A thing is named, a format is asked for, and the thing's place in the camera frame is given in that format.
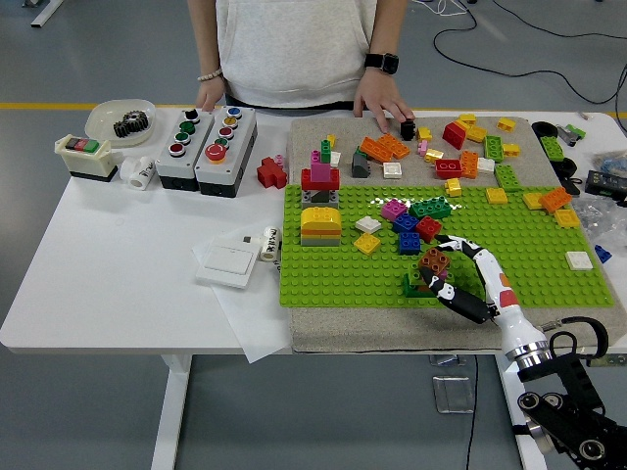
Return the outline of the person's right hand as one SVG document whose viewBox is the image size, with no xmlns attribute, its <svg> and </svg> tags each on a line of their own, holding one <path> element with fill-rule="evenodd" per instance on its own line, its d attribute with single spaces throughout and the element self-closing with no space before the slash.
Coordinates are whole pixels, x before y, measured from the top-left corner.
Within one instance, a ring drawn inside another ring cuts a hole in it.
<svg viewBox="0 0 627 470">
<path fill-rule="evenodd" d="M 221 76 L 201 81 L 197 93 L 195 107 L 203 112 L 211 112 L 225 92 L 224 80 Z"/>
</svg>

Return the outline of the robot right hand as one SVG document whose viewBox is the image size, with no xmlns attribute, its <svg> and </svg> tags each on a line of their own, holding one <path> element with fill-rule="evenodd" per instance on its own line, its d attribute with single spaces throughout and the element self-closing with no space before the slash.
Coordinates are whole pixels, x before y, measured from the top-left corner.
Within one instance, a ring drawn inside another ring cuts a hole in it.
<svg viewBox="0 0 627 470">
<path fill-rule="evenodd" d="M 552 358 L 545 334 L 524 316 L 495 256 L 487 249 L 458 236 L 437 235 L 439 251 L 464 253 L 476 265 L 486 290 L 480 298 L 440 279 L 429 267 L 419 272 L 439 302 L 452 311 L 481 324 L 492 319 L 502 331 L 502 350 L 511 361 L 540 363 Z"/>
</svg>

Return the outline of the person's left hand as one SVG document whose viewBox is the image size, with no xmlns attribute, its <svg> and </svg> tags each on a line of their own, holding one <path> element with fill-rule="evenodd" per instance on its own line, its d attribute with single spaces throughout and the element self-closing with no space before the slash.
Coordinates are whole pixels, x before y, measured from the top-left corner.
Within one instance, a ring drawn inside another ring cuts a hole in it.
<svg viewBox="0 0 627 470">
<path fill-rule="evenodd" d="M 387 114 L 398 123 L 414 120 L 414 113 L 403 100 L 393 75 L 367 68 L 359 82 L 354 98 L 353 114 L 361 118 L 368 109 L 383 133 L 389 131 Z"/>
</svg>

